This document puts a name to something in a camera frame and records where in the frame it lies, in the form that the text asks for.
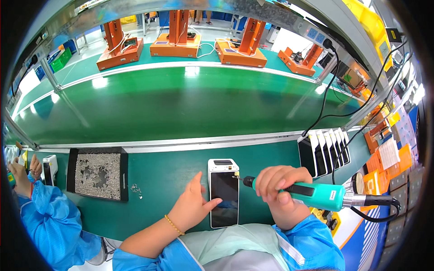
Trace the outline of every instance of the teal electric screwdriver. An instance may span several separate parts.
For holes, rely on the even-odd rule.
[[[255,189],[255,177],[239,178],[243,184]],[[391,196],[360,195],[347,192],[342,185],[324,183],[296,183],[281,191],[287,191],[296,201],[318,209],[338,212],[344,207],[394,205],[399,214],[401,205]]]

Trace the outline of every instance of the leg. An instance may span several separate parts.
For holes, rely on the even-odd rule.
[[[195,24],[200,24],[202,13],[203,13],[202,10],[196,10],[196,22],[195,22]]]
[[[207,10],[207,24],[212,25],[213,23],[211,22],[211,11]]]

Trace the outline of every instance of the worker in blue jacket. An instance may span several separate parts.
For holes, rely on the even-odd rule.
[[[257,177],[256,193],[268,204],[275,225],[234,225],[184,234],[222,202],[202,197],[201,176],[199,172],[187,184],[167,215],[121,244],[113,255],[114,271],[345,269],[327,225],[288,192],[279,192],[295,182],[312,183],[306,168],[268,167]]]
[[[56,186],[39,179],[42,165],[33,155],[29,175],[18,164],[8,164],[15,178],[20,216],[27,233],[45,260],[57,271],[82,265],[101,250],[101,238],[82,231],[80,211]]]

